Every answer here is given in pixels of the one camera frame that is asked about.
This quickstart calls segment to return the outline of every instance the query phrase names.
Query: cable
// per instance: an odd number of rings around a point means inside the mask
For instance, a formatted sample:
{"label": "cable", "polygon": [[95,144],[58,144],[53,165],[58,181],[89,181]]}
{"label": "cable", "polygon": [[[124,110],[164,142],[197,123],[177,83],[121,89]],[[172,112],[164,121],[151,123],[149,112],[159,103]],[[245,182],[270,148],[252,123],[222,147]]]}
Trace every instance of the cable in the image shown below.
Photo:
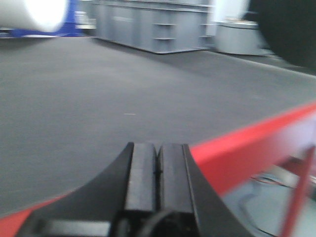
{"label": "cable", "polygon": [[151,217],[149,217],[141,229],[136,234],[136,237],[149,237],[151,236],[152,232],[154,231],[155,227],[162,222],[165,218],[171,215],[177,215],[178,212],[170,209],[161,210]]}
{"label": "cable", "polygon": [[243,213],[243,215],[246,217],[247,221],[250,223],[250,225],[251,225],[253,228],[255,228],[255,229],[259,230],[260,232],[263,232],[263,233],[265,233],[265,234],[267,234],[267,235],[269,235],[269,236],[278,237],[278,236],[276,236],[276,235],[274,235],[274,234],[271,234],[271,233],[269,233],[269,232],[267,232],[267,231],[264,231],[264,230],[260,229],[260,228],[257,226],[257,224],[255,223],[255,221],[252,219],[252,217],[250,216],[249,212],[247,211],[247,208],[245,207],[246,204],[247,204],[248,201],[250,201],[251,199],[257,197],[257,196],[260,194],[260,190],[261,190],[261,189],[259,188],[259,186],[255,185],[255,183],[253,183],[253,190],[254,190],[253,193],[245,195],[245,196],[239,201],[238,206],[239,206],[241,212]]}
{"label": "cable", "polygon": [[261,177],[252,177],[253,180],[260,182],[260,183],[264,183],[264,184],[274,184],[274,185],[279,185],[282,187],[286,187],[286,188],[290,188],[293,189],[293,187],[285,185],[277,180],[274,180],[272,178],[269,177],[265,177],[265,176],[261,176]]}
{"label": "cable", "polygon": [[[256,182],[259,182],[259,183],[271,184],[271,185],[279,185],[279,186],[282,186],[282,187],[286,187],[286,188],[291,188],[292,189],[292,187],[287,186],[287,185],[285,185],[285,184],[283,184],[283,183],[281,183],[281,182],[279,182],[277,180],[274,180],[272,178],[269,178],[269,177],[265,177],[265,176],[252,177],[252,179],[254,181],[256,181]],[[249,212],[247,211],[246,204],[248,203],[248,201],[250,201],[251,199],[257,197],[260,194],[260,192],[261,192],[261,189],[260,189],[260,186],[258,185],[258,183],[253,182],[252,185],[253,185],[253,193],[245,195],[239,201],[238,206],[239,206],[241,212],[243,213],[243,215],[246,217],[246,219],[248,220],[248,222],[250,223],[250,225],[253,228],[255,228],[255,229],[259,230],[260,232],[263,232],[263,233],[265,233],[265,234],[267,234],[267,235],[269,235],[271,237],[278,237],[278,236],[276,236],[274,234],[271,234],[271,233],[269,233],[267,231],[264,231],[261,228],[259,228],[257,226],[257,224],[255,223],[255,221],[250,216]]]}

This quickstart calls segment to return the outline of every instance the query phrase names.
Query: gray box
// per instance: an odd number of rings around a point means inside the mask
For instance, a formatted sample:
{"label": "gray box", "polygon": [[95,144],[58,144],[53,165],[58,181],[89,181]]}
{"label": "gray box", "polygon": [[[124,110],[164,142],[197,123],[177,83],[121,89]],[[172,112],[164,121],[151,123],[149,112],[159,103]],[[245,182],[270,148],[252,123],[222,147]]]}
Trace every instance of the gray box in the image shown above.
{"label": "gray box", "polygon": [[94,5],[97,38],[161,54],[207,48],[209,5],[145,0]]}

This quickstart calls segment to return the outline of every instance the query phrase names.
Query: red metal bar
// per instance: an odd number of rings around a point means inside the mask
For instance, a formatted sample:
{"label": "red metal bar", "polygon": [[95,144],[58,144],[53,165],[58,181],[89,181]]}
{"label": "red metal bar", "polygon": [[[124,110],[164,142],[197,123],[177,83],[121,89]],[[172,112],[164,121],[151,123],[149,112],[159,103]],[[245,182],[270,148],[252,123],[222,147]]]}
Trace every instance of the red metal bar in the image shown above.
{"label": "red metal bar", "polygon": [[46,206],[63,197],[64,195],[0,219],[0,237],[14,237],[33,210]]}
{"label": "red metal bar", "polygon": [[215,191],[224,195],[253,174],[316,141],[316,103],[190,148]]}
{"label": "red metal bar", "polygon": [[307,150],[304,165],[301,169],[299,182],[294,190],[292,200],[290,201],[290,206],[280,235],[281,237],[290,237],[294,231],[294,225],[301,209],[304,206],[306,193],[309,190],[310,173],[314,156],[315,146],[312,146]]}

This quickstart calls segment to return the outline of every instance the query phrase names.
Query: black tire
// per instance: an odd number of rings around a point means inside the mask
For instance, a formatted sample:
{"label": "black tire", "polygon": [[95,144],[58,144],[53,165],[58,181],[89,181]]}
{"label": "black tire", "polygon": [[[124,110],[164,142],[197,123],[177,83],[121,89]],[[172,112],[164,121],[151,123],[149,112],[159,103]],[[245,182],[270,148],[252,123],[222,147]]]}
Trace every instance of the black tire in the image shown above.
{"label": "black tire", "polygon": [[316,70],[316,0],[262,0],[258,23],[275,54]]}

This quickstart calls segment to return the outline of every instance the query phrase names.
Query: floor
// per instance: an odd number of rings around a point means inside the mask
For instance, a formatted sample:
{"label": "floor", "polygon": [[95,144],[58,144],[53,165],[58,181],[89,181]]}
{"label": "floor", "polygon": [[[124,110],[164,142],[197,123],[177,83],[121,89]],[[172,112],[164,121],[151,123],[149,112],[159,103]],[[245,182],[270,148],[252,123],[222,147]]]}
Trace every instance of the floor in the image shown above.
{"label": "floor", "polygon": [[[250,181],[226,195],[223,200],[233,214],[257,237],[267,237],[255,229],[278,236],[283,225],[292,189]],[[242,208],[246,209],[250,219]],[[308,199],[295,227],[293,237],[313,237],[316,233],[316,201]]]}
{"label": "floor", "polygon": [[316,99],[313,73],[274,64],[0,39],[0,216],[82,185],[128,141],[192,145]]}

